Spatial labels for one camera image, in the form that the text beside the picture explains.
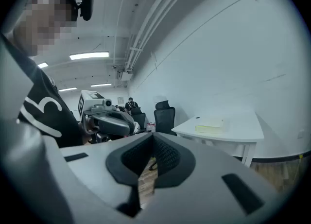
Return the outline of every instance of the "air conditioning unit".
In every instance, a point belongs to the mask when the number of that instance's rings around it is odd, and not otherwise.
[[[133,75],[133,74],[130,74],[128,72],[123,72],[123,71],[118,71],[117,73],[118,73],[117,78],[120,81],[130,81]]]

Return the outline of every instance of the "person in black shirt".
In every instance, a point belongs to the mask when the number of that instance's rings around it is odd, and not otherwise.
[[[125,104],[125,109],[127,110],[127,112],[131,113],[131,110],[136,107],[138,107],[138,104],[133,101],[133,98],[128,98],[128,102]]]
[[[8,52],[34,84],[18,119],[55,138],[60,148],[83,145],[91,137],[77,123],[51,83],[53,80],[29,57],[54,44],[62,29],[76,21],[77,9],[75,0],[27,0],[13,30],[1,35]]]

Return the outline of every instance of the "wall outlet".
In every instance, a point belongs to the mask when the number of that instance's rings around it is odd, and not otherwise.
[[[299,131],[299,133],[298,133],[298,139],[301,139],[301,138],[303,138],[305,136],[305,129],[301,129],[300,131]]]

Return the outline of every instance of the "camera lens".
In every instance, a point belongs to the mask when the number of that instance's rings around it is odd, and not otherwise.
[[[106,101],[106,106],[111,106],[111,101]]]

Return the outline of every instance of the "table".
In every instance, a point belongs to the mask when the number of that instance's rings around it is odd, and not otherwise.
[[[241,144],[244,146],[242,163],[249,167],[255,153],[256,144],[264,141],[264,135],[255,112],[221,114],[219,116],[214,114],[213,116],[224,119],[222,133],[199,133],[195,131],[195,127],[202,124],[200,118],[208,118],[208,115],[194,116],[173,128],[172,131],[176,132],[179,137],[190,137],[199,143],[205,140],[210,145],[214,145],[214,142]]]

